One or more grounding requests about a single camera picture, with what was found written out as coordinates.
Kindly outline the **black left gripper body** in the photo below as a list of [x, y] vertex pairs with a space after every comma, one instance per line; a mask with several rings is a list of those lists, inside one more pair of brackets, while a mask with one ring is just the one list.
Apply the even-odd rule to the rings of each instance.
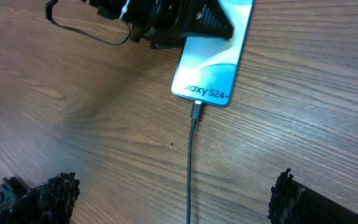
[[150, 41], [153, 49], [180, 48], [203, 8], [201, 0], [88, 0], [98, 15], [130, 23], [129, 39]]

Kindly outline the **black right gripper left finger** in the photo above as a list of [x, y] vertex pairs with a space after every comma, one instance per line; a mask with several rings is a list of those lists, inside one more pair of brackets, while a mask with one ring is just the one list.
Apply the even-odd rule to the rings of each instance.
[[68, 224], [80, 194], [74, 172], [29, 187], [18, 177], [0, 184], [0, 224]]

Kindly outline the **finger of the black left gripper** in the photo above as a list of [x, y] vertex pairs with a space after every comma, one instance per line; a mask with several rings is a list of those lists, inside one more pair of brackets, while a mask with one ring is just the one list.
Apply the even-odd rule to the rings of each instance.
[[213, 37], [228, 40], [234, 28], [218, 0], [184, 1], [179, 13], [180, 37]]

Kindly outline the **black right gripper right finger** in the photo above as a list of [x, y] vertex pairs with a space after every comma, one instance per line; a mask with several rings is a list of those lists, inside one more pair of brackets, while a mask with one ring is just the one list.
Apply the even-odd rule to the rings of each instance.
[[295, 181], [288, 168], [271, 188], [271, 224], [358, 224], [358, 214]]

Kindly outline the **blue Samsung Galaxy smartphone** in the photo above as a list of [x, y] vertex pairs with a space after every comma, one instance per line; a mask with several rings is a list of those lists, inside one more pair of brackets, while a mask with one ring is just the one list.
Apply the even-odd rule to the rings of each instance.
[[254, 1], [219, 2], [234, 26], [230, 40], [187, 38], [171, 91], [203, 103], [227, 106], [232, 97]]

